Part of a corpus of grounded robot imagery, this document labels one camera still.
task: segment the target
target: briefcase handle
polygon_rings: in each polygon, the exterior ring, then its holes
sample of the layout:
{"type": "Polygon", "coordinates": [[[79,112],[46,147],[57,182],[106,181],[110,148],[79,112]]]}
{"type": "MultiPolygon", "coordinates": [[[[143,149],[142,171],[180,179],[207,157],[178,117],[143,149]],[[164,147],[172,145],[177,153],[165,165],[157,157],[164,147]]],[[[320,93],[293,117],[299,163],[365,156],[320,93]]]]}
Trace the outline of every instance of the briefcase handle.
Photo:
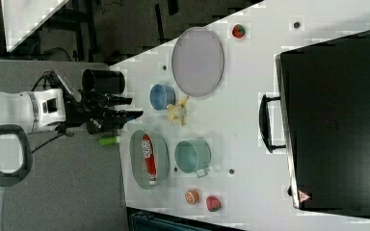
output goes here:
{"type": "Polygon", "coordinates": [[[262,139],[264,144],[266,145],[267,149],[270,153],[273,153],[274,150],[285,148],[286,145],[273,145],[272,144],[272,132],[270,128],[270,119],[269,119],[269,109],[267,107],[267,103],[272,101],[280,100],[280,97],[267,97],[266,94],[263,95],[261,103],[260,103],[260,110],[259,110],[259,127],[262,139]]]}

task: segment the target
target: black mug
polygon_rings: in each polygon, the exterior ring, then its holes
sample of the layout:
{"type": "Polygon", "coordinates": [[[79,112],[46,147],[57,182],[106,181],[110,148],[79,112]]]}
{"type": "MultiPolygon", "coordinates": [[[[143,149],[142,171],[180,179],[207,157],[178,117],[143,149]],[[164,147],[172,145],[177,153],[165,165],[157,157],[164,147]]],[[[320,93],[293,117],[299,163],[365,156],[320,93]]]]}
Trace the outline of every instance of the black mug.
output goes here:
{"type": "Polygon", "coordinates": [[[122,94],[125,89],[124,75],[119,71],[86,69],[82,78],[83,90],[122,94]]]}

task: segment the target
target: blue cup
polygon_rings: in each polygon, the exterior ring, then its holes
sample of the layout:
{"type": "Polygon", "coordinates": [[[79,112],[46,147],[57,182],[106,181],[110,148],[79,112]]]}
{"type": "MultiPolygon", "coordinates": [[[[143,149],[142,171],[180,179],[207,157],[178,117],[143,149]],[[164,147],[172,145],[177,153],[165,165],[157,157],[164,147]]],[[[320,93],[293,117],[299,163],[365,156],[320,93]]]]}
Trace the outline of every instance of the blue cup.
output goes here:
{"type": "Polygon", "coordinates": [[[170,86],[155,85],[149,93],[149,100],[155,110],[166,110],[169,104],[175,103],[175,92],[170,86]]]}

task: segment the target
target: red warning label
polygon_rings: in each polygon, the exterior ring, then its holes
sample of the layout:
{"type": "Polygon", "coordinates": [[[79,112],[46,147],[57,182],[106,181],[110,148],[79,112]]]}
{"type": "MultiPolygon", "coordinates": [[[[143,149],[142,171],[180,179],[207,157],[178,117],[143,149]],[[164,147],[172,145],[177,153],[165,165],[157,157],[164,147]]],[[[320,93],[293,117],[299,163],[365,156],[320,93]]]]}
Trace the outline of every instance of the red warning label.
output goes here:
{"type": "Polygon", "coordinates": [[[303,203],[305,202],[306,200],[309,200],[311,198],[310,195],[304,193],[304,192],[301,192],[299,191],[299,199],[300,199],[300,203],[303,203]]]}

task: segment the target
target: orange object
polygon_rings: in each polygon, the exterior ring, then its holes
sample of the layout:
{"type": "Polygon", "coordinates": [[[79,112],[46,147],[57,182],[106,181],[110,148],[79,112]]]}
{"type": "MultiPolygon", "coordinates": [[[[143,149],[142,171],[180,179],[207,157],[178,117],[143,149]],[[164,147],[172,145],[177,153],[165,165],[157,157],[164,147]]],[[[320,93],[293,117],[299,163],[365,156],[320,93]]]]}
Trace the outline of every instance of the orange object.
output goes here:
{"type": "Polygon", "coordinates": [[[196,190],[189,190],[185,193],[186,202],[190,205],[194,205],[199,201],[199,195],[196,190]]]}

